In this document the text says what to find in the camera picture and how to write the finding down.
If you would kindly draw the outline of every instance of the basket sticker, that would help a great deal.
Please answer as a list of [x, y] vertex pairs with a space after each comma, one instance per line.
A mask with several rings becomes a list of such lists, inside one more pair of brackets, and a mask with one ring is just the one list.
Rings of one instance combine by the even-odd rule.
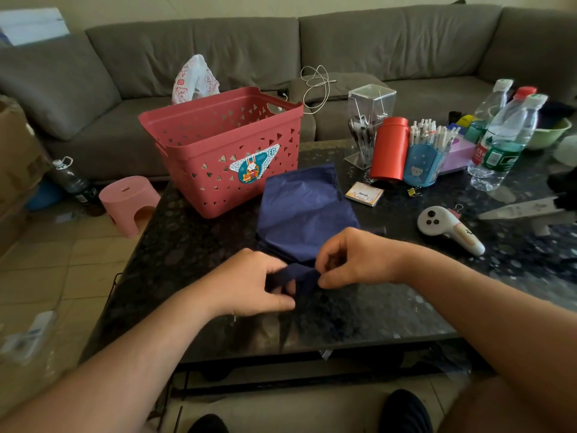
[[235, 161], [230, 164], [229, 169], [238, 172], [238, 180], [242, 183], [253, 183], [263, 176], [279, 149], [280, 144], [275, 144], [245, 159]]

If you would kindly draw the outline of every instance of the purple box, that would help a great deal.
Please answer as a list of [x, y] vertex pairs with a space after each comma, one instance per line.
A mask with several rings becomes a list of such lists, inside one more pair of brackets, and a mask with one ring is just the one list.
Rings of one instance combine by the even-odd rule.
[[460, 136], [456, 137], [439, 174], [443, 175], [452, 173], [468, 166], [471, 162], [472, 154], [475, 152], [476, 146], [477, 145], [464, 140]]

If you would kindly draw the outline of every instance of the black marble tabletop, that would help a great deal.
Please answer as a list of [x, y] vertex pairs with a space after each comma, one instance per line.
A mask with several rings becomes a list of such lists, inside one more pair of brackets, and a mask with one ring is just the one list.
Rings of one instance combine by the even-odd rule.
[[[301, 144], [299, 168], [334, 162], [345, 192], [368, 174], [344, 157], [353, 152], [345, 141]], [[476, 220], [479, 213], [505, 203], [551, 195], [546, 177], [559, 165], [547, 152], [524, 152], [494, 195], [469, 185], [466, 172], [440, 176], [437, 183], [409, 197], [399, 182], [385, 189], [376, 207], [351, 202], [361, 227], [389, 238], [432, 247], [491, 278], [559, 306], [577, 311], [577, 227], [553, 226], [536, 237], [523, 222]], [[451, 240], [426, 237], [417, 230], [425, 208], [462, 204], [462, 221], [485, 244], [472, 257]], [[94, 355], [132, 328], [172, 293], [205, 275], [243, 247], [255, 247], [260, 197], [219, 218], [201, 218], [170, 184], [136, 247], [83, 352]], [[455, 330], [407, 285], [356, 285], [338, 291], [318, 290], [297, 298], [297, 308], [280, 319], [290, 331], [279, 342], [278, 314], [212, 320], [199, 333], [182, 362], [309, 352], [457, 336]]]

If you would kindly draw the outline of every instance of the human hand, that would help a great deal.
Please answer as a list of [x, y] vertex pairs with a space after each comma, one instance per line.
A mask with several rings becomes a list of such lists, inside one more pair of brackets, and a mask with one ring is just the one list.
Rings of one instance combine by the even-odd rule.
[[215, 316], [289, 311], [294, 299], [280, 294], [280, 289], [278, 294], [264, 291], [267, 274], [285, 267], [286, 263], [270, 255], [242, 249], [191, 287], [204, 290]]
[[314, 265], [321, 273], [319, 286], [338, 289], [357, 282], [402, 283], [414, 246], [349, 227], [321, 247]]

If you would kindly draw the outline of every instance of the shoe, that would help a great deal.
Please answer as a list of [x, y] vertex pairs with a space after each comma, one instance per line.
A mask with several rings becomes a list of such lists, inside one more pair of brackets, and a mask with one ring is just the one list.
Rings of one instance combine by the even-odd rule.
[[408, 390], [397, 389], [383, 406], [379, 433], [433, 433], [433, 425], [421, 400]]
[[198, 418], [188, 433], [228, 433], [228, 429], [220, 417], [209, 413]]

